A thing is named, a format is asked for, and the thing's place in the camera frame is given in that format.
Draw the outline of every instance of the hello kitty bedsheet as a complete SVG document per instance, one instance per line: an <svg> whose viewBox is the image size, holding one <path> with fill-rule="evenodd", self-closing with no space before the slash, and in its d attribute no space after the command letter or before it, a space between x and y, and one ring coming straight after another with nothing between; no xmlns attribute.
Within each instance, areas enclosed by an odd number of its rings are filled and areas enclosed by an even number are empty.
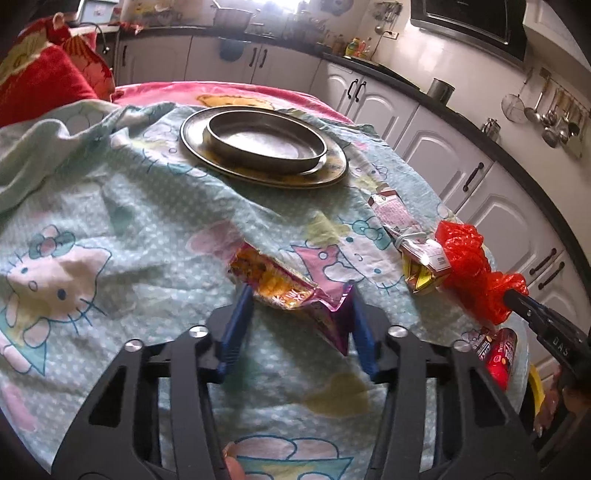
<svg viewBox="0 0 591 480"><path fill-rule="evenodd" d="M448 345L476 327L444 295L409 293L368 195L387 182L429 232L453 215L371 127L291 111L337 140L349 174L325 189L280 190L196 164L179 139L196 109L83 100L0 130L0 408L47 469L126 340L172 340L230 303L226 264L243 237L327 291L355 280L367 303L423 339ZM507 325L519 336L508 392L518 407L527 340L520 320ZM385 398L354 354L263 306L211 394L222 444L236 442L252 480L363 478ZM160 401L167 418L165 388ZM424 468L433 390L428 405ZM161 443L170 466L166 422Z"/></svg>

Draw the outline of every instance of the black countertop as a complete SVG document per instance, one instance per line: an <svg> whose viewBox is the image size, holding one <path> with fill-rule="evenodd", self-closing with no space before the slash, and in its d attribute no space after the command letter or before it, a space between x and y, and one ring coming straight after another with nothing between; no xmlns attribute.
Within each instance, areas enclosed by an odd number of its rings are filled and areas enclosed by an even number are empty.
<svg viewBox="0 0 591 480"><path fill-rule="evenodd" d="M579 241L550 197L548 197L542 187L540 187L540 185L530 176L530 174L525 171L525 169L516 159L503 150L499 144L493 142L484 133L482 133L480 129L470 122L466 117L433 100L431 97L425 95L420 90L383 73L380 73L368 66L361 65L355 61L351 61L343 57L324 54L323 58L362 75L367 75L368 77L377 80L416 100L419 105L427 108L439 118L451 125L453 128L458 130L468 140L480 148L480 150L482 150L491 160L500 163L501 166L507 172L509 172L509 174L517 181L517 183L519 183L519 185L521 185L527 194L535 201L538 208L540 208L554 230L556 230L558 237L566 247L566 251L569 253L570 258L573 260L585 290L587 291L587 296L591 300L591 266L589 265L587 257L585 256Z"/></svg>
<svg viewBox="0 0 591 480"><path fill-rule="evenodd" d="M538 183L525 171L525 169L501 148L496 142L493 142L480 129L470 122L467 118L454 112L448 107L433 100L431 97L425 95L418 88L413 86L410 82L404 79L397 79L385 73L373 69L371 66L360 64L353 60L348 60L343 57L327 53L326 48L320 48L315 45L302 43L294 40L284 40L282 38L268 37L265 35L255 35L248 33L229 32L228 30L213 28L213 27L154 27L142 30L138 35L133 33L126 33L121 31L120 38L122 40L129 40L131 38L145 38L161 35L191 35L194 37L223 37L234 40L251 41L257 43L265 43L278 47L290 48L302 53L316 56L325 59L332 63L341 65L349 70L353 70L361 75L366 75L373 80L377 80L390 88L393 88L408 97L416 100L419 105L430 110L439 118L450 124L453 128L458 130L468 140L474 143L480 150L482 150L491 160L498 162L501 166L509 172L509 174L521 185L521 187L528 193L528 195L535 201L548 221L551 223L554 230L560 237L560 240L566 247L570 258L579 273L587 296L591 299L591 266L581 248L569 224L566 222L556 205L552 202L546 192L538 185Z"/></svg>

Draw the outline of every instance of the small pink packet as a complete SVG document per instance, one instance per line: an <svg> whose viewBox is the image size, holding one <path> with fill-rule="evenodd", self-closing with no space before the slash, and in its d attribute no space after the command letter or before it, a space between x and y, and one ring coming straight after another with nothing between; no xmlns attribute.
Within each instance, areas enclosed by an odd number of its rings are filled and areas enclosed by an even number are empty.
<svg viewBox="0 0 591 480"><path fill-rule="evenodd" d="M235 279L252 287L259 301L313 319L324 338L343 355L348 354L352 312L345 303L351 285L345 285L340 299L335 301L316 283L247 242L236 251L228 267Z"/></svg>
<svg viewBox="0 0 591 480"><path fill-rule="evenodd" d="M423 231L419 222L408 212L396 190L390 187L384 187L373 194L368 204L386 231L394 238L403 233Z"/></svg>

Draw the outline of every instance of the metal screw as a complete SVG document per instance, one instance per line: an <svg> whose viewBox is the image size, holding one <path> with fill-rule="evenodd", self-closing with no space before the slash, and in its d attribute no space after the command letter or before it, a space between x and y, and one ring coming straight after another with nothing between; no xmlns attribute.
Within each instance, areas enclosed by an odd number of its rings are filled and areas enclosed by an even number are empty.
<svg viewBox="0 0 591 480"><path fill-rule="evenodd" d="M394 338L404 338L408 335L408 330L400 325L394 325L388 329L388 335Z"/></svg>
<svg viewBox="0 0 591 480"><path fill-rule="evenodd" d="M203 327L201 325L197 325L189 329L189 335L194 338L203 338L209 334L209 330L207 327Z"/></svg>
<svg viewBox="0 0 591 480"><path fill-rule="evenodd" d="M125 349L128 352L137 352L143 346L144 346L144 343L142 342L142 340L134 339L134 340L130 340L129 342L127 342L125 344Z"/></svg>
<svg viewBox="0 0 591 480"><path fill-rule="evenodd" d="M472 350L472 347L470 346L470 344L465 340L456 340L455 342L453 342L453 347L458 352L464 352L464 353Z"/></svg>

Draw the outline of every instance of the wall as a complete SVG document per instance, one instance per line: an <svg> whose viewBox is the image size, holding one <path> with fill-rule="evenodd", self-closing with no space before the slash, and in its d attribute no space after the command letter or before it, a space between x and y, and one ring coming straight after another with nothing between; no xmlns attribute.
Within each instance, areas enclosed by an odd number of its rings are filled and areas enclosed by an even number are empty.
<svg viewBox="0 0 591 480"><path fill-rule="evenodd" d="M218 0L222 7L242 8L250 11L255 11L261 8L265 0ZM326 28L333 34L342 34L345 38L351 38L359 28L361 17L368 7L369 0L354 0L353 6L350 10L340 16L335 16L329 12L323 12L320 8L322 0L309 0L308 10L313 17L319 19L327 19ZM211 0L121 0L123 6L124 20L132 20L135 15L136 7L139 9L151 9L154 5L169 5L179 12L183 13L183 17L191 25L211 25L213 23L213 16L215 10L211 8ZM299 0L280 0L278 3L285 6L285 19L290 12L296 10Z"/></svg>
<svg viewBox="0 0 591 480"><path fill-rule="evenodd" d="M501 100L507 93L517 94L525 73L465 43L411 25L408 21L410 0L402 0L402 3L400 18L392 28L400 33L399 37L397 40L384 37L373 61L404 76L423 92L434 77L450 83L456 90L448 107L477 126L487 117L497 119L501 125L499 143L545 190L577 236L587 259L591 260L591 222L587 213L591 206L591 133L586 135L586 157L574 160L562 148L547 146L540 136L541 128L507 120L501 111ZM358 30L362 38L376 38L374 26L378 21L371 17L371 7L370 4ZM533 106L543 83L537 74L542 64L531 52L525 62L526 68L536 67L532 81L522 94L525 105ZM553 72L553 78L589 107L589 101L559 74ZM551 95L547 95L540 111L545 112L550 102Z"/></svg>

